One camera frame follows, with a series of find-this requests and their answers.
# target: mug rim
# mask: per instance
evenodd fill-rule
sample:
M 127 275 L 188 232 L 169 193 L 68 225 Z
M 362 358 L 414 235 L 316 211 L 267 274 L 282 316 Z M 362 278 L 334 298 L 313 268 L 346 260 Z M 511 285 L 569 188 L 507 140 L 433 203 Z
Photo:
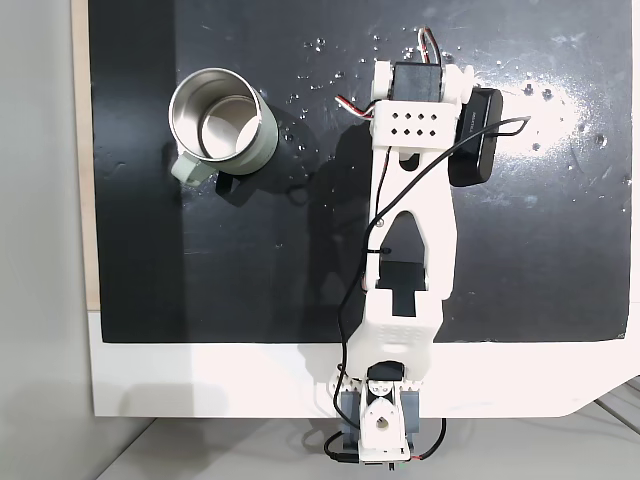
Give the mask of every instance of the mug rim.
M 236 77 L 238 80 L 240 80 L 242 83 L 244 83 L 244 85 L 251 92 L 251 98 L 253 99 L 253 104 L 256 107 L 256 117 L 258 117 L 258 127 L 256 128 L 256 131 L 255 131 L 251 141 L 249 143 L 247 143 L 247 145 L 242 150 L 240 150 L 239 152 L 234 152 L 232 155 L 229 155 L 229 156 L 223 157 L 223 158 L 203 157 L 202 155 L 198 155 L 198 154 L 192 152 L 189 148 L 187 148 L 186 145 L 184 145 L 184 143 L 182 143 L 180 138 L 178 138 L 178 134 L 176 132 L 174 121 L 173 121 L 173 110 L 174 110 L 174 106 L 175 106 L 175 101 L 176 101 L 176 97 L 178 96 L 178 93 L 180 92 L 180 90 L 182 90 L 184 88 L 184 85 L 187 84 L 194 77 L 197 77 L 197 76 L 202 75 L 202 74 L 207 73 L 207 72 L 222 72 L 222 73 L 226 73 L 226 74 L 229 74 L 229 75 L 232 75 L 232 76 Z M 262 129 L 262 120 L 263 120 L 262 105 L 260 104 L 260 100 L 258 99 L 258 93 L 256 92 L 256 90 L 249 84 L 249 82 L 247 82 L 244 79 L 244 77 L 242 75 L 240 75 L 240 74 L 238 74 L 238 73 L 236 73 L 234 71 L 228 70 L 226 68 L 209 67 L 209 68 L 203 68 L 201 70 L 197 70 L 197 71 L 193 72 L 191 75 L 186 77 L 184 80 L 182 80 L 182 82 L 180 82 L 178 84 L 176 89 L 173 91 L 173 95 L 171 96 L 171 102 L 169 102 L 169 127 L 171 129 L 171 134 L 173 135 L 173 138 L 175 139 L 175 141 L 178 142 L 178 144 L 182 148 L 184 148 L 184 150 L 186 152 L 188 152 L 189 155 L 197 158 L 198 160 L 200 160 L 202 162 L 207 162 L 207 163 L 212 163 L 212 164 L 218 164 L 218 163 L 229 162 L 229 161 L 235 160 L 236 158 L 240 157 L 242 154 L 247 152 L 253 146 L 253 144 L 256 142 L 256 140 L 258 139 L 258 135 L 260 134 L 260 130 Z

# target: robotic arm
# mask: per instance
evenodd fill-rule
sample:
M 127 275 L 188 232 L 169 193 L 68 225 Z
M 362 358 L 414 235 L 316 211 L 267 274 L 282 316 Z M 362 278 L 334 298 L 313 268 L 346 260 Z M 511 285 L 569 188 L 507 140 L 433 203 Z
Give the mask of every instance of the robotic arm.
M 425 35 L 432 39 L 421 29 L 421 46 Z M 421 53 L 428 60 L 426 47 Z M 461 71 L 439 62 L 378 61 L 371 98 L 373 109 L 364 112 L 371 111 L 373 139 L 371 223 L 359 272 L 366 301 L 362 323 L 346 344 L 334 397 L 345 419 L 345 450 L 357 454 L 327 453 L 392 468 L 412 458 L 420 385 L 442 324 L 442 302 L 453 288 L 457 231 L 450 185 L 486 181 L 497 127 L 516 119 L 499 122 L 502 95 L 474 88 L 472 67 Z M 517 120 L 524 127 L 528 118 Z M 401 220 L 415 226 L 424 246 L 420 258 L 387 246 Z

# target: water droplet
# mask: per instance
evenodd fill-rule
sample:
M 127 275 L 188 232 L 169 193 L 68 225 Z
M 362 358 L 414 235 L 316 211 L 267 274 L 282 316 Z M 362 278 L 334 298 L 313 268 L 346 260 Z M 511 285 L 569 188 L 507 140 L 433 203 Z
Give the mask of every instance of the water droplet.
M 607 146 L 607 137 L 605 137 L 601 133 L 598 133 L 595 137 L 595 142 L 596 145 L 598 145 L 600 148 L 604 148 Z

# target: mug handle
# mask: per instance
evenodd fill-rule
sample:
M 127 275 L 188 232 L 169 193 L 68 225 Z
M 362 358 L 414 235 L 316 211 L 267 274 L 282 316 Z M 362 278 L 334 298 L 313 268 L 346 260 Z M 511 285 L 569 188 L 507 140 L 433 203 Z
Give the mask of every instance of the mug handle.
M 182 153 L 176 163 L 173 164 L 173 167 L 171 167 L 171 175 L 191 187 L 199 186 L 215 172 L 215 168 L 189 155 L 187 152 Z

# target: stainless steel mug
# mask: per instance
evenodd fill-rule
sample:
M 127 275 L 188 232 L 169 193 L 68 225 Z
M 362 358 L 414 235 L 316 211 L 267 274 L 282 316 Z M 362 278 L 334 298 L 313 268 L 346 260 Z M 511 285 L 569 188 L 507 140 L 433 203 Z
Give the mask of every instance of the stainless steel mug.
M 278 126 L 265 101 L 244 78 L 222 68 L 200 70 L 178 85 L 169 125 L 180 153 L 171 174 L 192 186 L 217 170 L 253 173 L 278 144 Z

